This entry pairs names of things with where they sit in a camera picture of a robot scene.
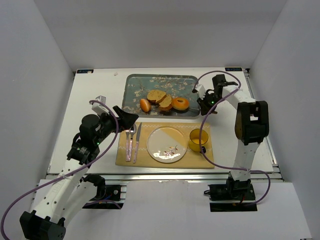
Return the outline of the silver cake server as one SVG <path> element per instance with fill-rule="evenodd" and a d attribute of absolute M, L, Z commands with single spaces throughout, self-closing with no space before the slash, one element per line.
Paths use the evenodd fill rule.
<path fill-rule="evenodd" d="M 194 111 L 194 112 L 199 112 L 201 109 L 198 107 L 188 107 L 188 111 Z"/>

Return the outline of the orange bagel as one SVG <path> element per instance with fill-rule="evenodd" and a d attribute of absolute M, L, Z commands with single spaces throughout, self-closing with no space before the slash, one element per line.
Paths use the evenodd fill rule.
<path fill-rule="evenodd" d="M 183 97 L 176 97 L 172 99 L 172 107 L 178 111 L 185 111 L 189 108 L 189 101 Z"/>

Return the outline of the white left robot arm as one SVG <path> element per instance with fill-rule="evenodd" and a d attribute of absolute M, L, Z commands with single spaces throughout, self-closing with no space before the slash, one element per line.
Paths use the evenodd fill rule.
<path fill-rule="evenodd" d="M 114 106 L 116 117 L 99 105 L 94 114 L 81 120 L 60 175 L 49 191 L 31 211 L 20 219 L 23 235 L 28 240 L 62 240 L 67 226 L 88 201 L 105 187 L 105 179 L 88 174 L 90 164 L 100 153 L 99 145 L 111 134 L 129 130 L 139 118 Z"/>

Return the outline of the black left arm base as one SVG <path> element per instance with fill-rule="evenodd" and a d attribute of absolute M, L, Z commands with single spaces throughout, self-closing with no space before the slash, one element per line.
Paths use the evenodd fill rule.
<path fill-rule="evenodd" d="M 122 196 L 122 185 L 107 184 L 104 177 L 98 174 L 88 174 L 83 176 L 79 184 L 84 182 L 92 183 L 96 188 L 96 195 L 89 200 L 83 209 L 121 209 L 124 205 L 125 197 Z"/>

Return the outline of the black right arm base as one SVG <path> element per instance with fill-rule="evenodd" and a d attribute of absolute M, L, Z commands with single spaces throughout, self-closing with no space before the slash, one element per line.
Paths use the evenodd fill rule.
<path fill-rule="evenodd" d="M 257 212 L 256 195 L 251 184 L 245 193 L 236 193 L 232 196 L 225 184 L 210 184 L 203 192 L 209 198 L 209 207 L 212 213 Z"/>

